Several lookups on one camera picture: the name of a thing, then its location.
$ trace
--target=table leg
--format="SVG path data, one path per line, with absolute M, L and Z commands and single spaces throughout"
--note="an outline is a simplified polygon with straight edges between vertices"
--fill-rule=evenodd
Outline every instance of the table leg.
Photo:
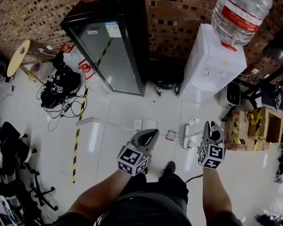
M 27 75 L 33 76 L 38 82 L 41 83 L 41 85 L 44 85 L 43 81 L 41 81 L 37 76 L 35 76 L 33 73 L 31 73 L 28 69 L 26 69 L 23 65 L 20 65 L 20 68 L 23 70 L 24 73 Z

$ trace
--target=round table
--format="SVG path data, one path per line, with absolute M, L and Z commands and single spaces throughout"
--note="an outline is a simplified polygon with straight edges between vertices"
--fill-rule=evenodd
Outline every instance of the round table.
M 23 72 L 26 73 L 29 77 L 33 77 L 38 82 L 40 82 L 42 85 L 44 85 L 44 83 L 37 76 L 35 76 L 31 71 L 26 69 L 21 64 L 29 50 L 29 46 L 30 46 L 30 40 L 26 40 L 18 47 L 18 49 L 12 56 L 10 63 L 8 65 L 7 75 L 8 77 L 13 76 L 16 73 L 17 69 L 20 67 L 20 69 L 22 69 Z

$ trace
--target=black refrigerator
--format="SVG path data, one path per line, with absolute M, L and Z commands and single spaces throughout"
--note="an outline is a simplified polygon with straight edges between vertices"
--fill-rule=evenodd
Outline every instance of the black refrigerator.
M 150 71 L 145 0 L 80 1 L 61 26 L 112 91 L 144 96 Z

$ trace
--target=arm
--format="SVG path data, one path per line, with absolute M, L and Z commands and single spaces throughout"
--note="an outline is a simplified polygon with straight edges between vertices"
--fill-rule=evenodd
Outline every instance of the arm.
M 207 224 L 221 213 L 232 212 L 231 200 L 216 170 L 203 168 L 202 201 Z
M 94 224 L 96 219 L 120 195 L 130 178 L 130 175 L 117 170 L 104 181 L 82 193 L 72 204 L 68 212 L 82 214 Z

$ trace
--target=red label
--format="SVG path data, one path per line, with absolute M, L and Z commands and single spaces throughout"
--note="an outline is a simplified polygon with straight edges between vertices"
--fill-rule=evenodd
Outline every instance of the red label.
M 235 12 L 231 11 L 227 6 L 224 6 L 224 8 L 222 10 L 222 15 L 224 17 L 226 17 L 228 20 L 230 20 L 233 24 L 237 25 L 238 27 L 240 27 L 240 28 L 242 28 L 246 31 L 255 32 L 259 28 L 259 25 L 255 25 L 255 24 L 250 23 L 249 21 L 245 20 L 243 17 L 241 17 L 238 14 L 236 14 Z

